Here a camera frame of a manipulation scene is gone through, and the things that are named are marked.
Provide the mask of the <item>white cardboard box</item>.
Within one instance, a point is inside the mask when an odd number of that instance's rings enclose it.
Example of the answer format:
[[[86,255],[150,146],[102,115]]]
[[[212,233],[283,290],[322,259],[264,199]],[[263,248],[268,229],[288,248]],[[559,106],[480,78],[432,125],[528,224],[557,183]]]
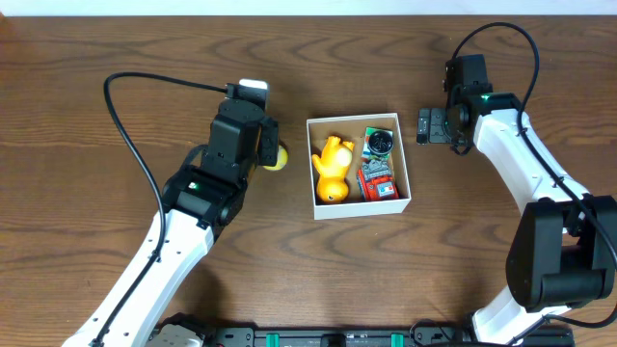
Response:
[[[386,161],[393,173],[398,200],[365,201],[362,198],[357,180],[357,172],[362,162],[362,148],[366,127],[375,127],[393,132],[394,147]],[[332,117],[310,119],[307,121],[308,158],[313,180],[313,207],[316,220],[360,217],[370,215],[401,213],[412,199],[405,160],[403,142],[398,117],[395,113],[362,116]],[[329,136],[337,136],[342,141],[355,144],[353,161],[345,177],[349,186],[348,197],[340,203],[325,203],[317,197],[316,185],[319,173],[312,166],[312,154],[320,155]]]

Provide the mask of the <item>colourful puzzle cube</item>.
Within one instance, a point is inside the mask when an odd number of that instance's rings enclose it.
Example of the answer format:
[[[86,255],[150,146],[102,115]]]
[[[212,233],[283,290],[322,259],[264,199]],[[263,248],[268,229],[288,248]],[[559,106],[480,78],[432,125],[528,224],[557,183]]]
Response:
[[[365,160],[372,160],[372,159],[387,160],[389,159],[389,154],[386,156],[376,156],[376,155],[371,154],[367,147],[367,141],[368,141],[369,135],[376,130],[386,130],[386,129],[375,128],[375,127],[366,127],[365,129],[363,148],[362,148],[362,158]]]

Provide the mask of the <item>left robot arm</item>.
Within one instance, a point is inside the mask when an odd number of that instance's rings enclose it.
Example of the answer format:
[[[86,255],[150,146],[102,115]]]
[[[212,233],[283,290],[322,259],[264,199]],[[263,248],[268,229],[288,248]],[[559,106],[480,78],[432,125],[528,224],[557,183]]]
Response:
[[[279,127],[267,83],[226,86],[207,144],[154,189],[147,236],[109,294],[67,346],[145,346],[176,290],[244,203],[253,172],[276,164]]]

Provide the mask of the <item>black round lid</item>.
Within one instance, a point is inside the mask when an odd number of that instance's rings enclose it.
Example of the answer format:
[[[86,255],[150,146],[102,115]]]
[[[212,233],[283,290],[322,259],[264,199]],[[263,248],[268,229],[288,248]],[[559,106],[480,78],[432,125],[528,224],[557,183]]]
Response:
[[[376,130],[368,137],[367,147],[371,154],[386,156],[391,153],[394,145],[392,135],[387,130]]]

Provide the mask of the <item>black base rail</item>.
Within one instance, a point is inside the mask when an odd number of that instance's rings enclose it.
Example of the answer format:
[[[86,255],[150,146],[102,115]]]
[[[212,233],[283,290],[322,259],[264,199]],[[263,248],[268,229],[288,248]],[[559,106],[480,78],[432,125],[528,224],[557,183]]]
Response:
[[[451,327],[407,330],[264,330],[213,328],[189,323],[154,330],[147,347],[432,347],[477,346]]]

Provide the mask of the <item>yellow grey striped ball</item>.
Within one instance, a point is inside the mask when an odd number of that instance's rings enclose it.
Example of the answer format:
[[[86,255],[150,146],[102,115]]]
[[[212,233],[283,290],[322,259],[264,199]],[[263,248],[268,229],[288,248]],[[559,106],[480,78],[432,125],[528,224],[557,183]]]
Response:
[[[288,152],[284,146],[279,145],[277,162],[274,166],[264,166],[264,169],[271,172],[282,170],[288,162]]]

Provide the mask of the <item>orange rubber animal toy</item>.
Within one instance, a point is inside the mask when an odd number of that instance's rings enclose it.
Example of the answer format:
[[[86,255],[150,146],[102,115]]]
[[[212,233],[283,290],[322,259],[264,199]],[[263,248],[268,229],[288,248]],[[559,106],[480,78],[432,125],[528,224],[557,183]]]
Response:
[[[355,144],[329,136],[321,154],[312,154],[312,166],[319,173],[316,194],[325,203],[340,203],[349,194],[345,177],[353,161]]]

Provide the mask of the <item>red toy truck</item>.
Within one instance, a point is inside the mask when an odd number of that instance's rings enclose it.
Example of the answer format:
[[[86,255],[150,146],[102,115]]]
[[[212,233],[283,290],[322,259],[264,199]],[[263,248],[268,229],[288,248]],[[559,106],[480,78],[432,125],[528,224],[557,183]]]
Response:
[[[398,200],[399,194],[389,164],[383,160],[362,162],[357,180],[365,201]]]

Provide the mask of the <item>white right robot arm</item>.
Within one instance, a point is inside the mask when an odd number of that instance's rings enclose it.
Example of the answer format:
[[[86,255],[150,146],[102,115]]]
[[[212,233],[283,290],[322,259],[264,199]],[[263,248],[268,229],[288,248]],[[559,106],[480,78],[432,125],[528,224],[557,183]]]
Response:
[[[591,195],[535,134],[526,102],[497,93],[480,55],[445,65],[444,108],[423,109],[417,139],[485,154],[522,211],[506,287],[464,326],[422,320],[409,330],[258,331],[257,346],[570,346],[571,309],[607,297],[616,273],[616,202]]]

